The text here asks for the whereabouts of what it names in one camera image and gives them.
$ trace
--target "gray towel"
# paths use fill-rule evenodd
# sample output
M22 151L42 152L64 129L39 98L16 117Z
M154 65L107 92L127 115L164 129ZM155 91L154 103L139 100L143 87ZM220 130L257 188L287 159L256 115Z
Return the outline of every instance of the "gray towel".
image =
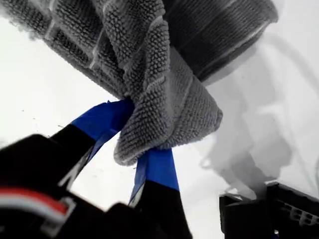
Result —
M182 13L181 6L198 2L197 10L207 6L206 0L168 2L165 17L175 16L170 36L161 0L0 0L0 4L7 17L33 31L95 83L119 99L133 100L135 110L121 131L114 154L119 164L131 165L152 147L171 148L218 129L222 112L192 70L205 78L221 65L220 59L226 62L230 55L238 54L238 41L249 42L251 33L274 19L268 16L256 21L267 12L268 0L261 5L253 0L237 1L245 2L244 7L233 0L212 11L207 22L194 15L195 25L183 19L187 12ZM221 15L242 21L238 29L250 28L239 37L235 26L218 25L227 20L220 19ZM179 52L169 46L169 37ZM187 41L178 41L185 37Z
M6 14L135 110L115 160L132 165L152 147L171 148L218 129L222 112L169 46L161 0L1 0Z
M270 0L163 0L170 41L204 81L278 20Z

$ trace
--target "white surface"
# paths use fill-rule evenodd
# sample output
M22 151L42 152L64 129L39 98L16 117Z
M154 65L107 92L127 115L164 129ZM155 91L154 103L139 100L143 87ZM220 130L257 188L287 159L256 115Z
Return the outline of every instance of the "white surface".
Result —
M265 181L278 180L318 196L318 8L317 0L285 1L280 21L263 39L211 81L223 79L206 83L224 111L221 128L173 150L194 238L223 238L218 195L225 190L254 198L253 190L262 194ZM36 132L52 135L90 107L115 100L41 41L28 40L3 19L0 29L0 144ZM104 209L127 203L133 186L134 167L113 162L115 142L73 185Z

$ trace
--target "white stripe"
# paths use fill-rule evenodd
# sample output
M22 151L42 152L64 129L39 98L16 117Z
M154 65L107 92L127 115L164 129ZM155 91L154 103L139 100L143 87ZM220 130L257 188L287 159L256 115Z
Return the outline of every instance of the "white stripe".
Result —
M265 22L263 25L261 25L259 28L257 28L254 32L252 32L251 34L249 34L247 37L245 37L244 40L241 40L240 42L238 42L235 46L233 46L232 48L230 48L228 51L226 51L224 54L222 54L220 57L218 57L217 59L213 60L212 62L210 62L205 68L203 68L200 72L198 72L198 74L202 73L204 70L206 70L207 68L211 67L213 64L215 64L217 61L219 61L220 59L226 57L227 55L229 55L230 53L234 52L236 49L240 48L242 45L244 45L247 41L249 41L251 38L253 38L258 32L260 32L262 29L266 28L266 26L269 24L269 22Z
M0 208L19 209L42 216L54 223L64 223L65 215L45 203L24 196L0 196Z
M106 1L106 3L103 6L103 14L105 14L106 8L113 2L114 2L114 0L107 0Z
M96 60L97 60L97 54L96 54L96 52L97 52L97 49L98 49L98 47L99 47L100 40L101 40L101 38L102 38L103 32L104 32L104 27L102 27L101 32L100 32L100 34L99 34L99 37L98 37L98 39L97 39L97 41L96 41L96 44L95 44L95 46L94 46L94 48L93 48L93 50L92 50L93 59L92 59L92 62L91 62L91 64L90 64L90 66L89 66L89 69L92 69L92 68L93 68L93 66L95 65L95 62L96 62Z
M52 20L51 20L51 23L50 23L50 26L48 27L48 29L47 29L47 31L46 31L46 33L45 33L45 35L44 35L44 38L45 38L46 40L49 40L49 39L50 39L51 32L52 32L52 30L54 29L54 26L55 26L55 21L52 19Z

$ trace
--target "black plastic part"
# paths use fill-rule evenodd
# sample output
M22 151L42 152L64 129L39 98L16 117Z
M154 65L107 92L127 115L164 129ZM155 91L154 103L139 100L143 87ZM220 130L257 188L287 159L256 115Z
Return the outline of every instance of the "black plastic part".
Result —
M192 238L178 190L146 180L135 209L159 223L172 238Z
M270 239L274 235L266 201L230 204L224 216L225 239Z
M77 176L94 144L73 125L51 138L37 134L22 139L0 150L0 186L23 187L56 200L71 198L76 207L56 239L191 238L180 194L175 189L148 181L136 209L117 204L106 213L68 192L61 179L74 168ZM31 213L1 209L0 237L52 238L42 231L43 223L43 218Z
M219 197L219 212L220 212L220 228L225 233L225 209L228 205L233 203L239 203L241 200L233 197L230 194L222 195Z

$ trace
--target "textured fabric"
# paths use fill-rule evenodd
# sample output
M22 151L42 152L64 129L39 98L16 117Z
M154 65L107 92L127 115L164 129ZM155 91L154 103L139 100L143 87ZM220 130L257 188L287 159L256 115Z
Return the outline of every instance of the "textured fabric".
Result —
M217 130L222 112L197 77L234 59L277 19L269 0L164 3L0 0L7 17L73 67L119 99L133 100L114 154L122 165L152 147L174 147Z
M204 81L278 20L270 0L163 0L171 44Z
M32 29L64 59L135 109L115 160L171 148L218 129L222 112L169 46L161 0L1 0L6 15Z

